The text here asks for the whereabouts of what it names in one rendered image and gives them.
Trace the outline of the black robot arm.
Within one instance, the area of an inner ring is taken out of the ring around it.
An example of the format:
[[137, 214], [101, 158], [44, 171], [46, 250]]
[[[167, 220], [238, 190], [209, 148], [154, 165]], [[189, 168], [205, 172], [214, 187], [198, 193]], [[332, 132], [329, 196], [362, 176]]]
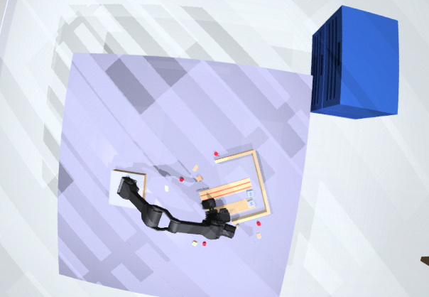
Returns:
[[[124, 200], [130, 200], [133, 205], [141, 212], [143, 223], [156, 231], [168, 231], [171, 233], [200, 234], [203, 237], [213, 240], [222, 236], [232, 238], [237, 227], [227, 224], [231, 221], [229, 211], [226, 208], [214, 212], [217, 218], [211, 217], [203, 220], [202, 223], [179, 220], [173, 217], [170, 212], [155, 204], [149, 204], [139, 195], [139, 187], [136, 186], [137, 180], [130, 177], [122, 177], [117, 194]], [[165, 214], [170, 220], [168, 227], [160, 228], [158, 224], [162, 214]]]

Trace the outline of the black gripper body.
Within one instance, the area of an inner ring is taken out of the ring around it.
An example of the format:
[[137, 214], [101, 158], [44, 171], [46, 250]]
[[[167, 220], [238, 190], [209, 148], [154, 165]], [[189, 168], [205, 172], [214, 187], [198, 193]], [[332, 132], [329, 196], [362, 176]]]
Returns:
[[[215, 210], [214, 210], [214, 207], [216, 207], [216, 203], [215, 203], [215, 199], [214, 198], [203, 200], [201, 203], [202, 203], [203, 210], [209, 209], [209, 211], [207, 211], [205, 213], [206, 214], [205, 220], [207, 220], [207, 218], [211, 218], [211, 217], [214, 217], [214, 218], [218, 219], [218, 216], [216, 216]], [[212, 210], [211, 210], [211, 208], [212, 208]]]

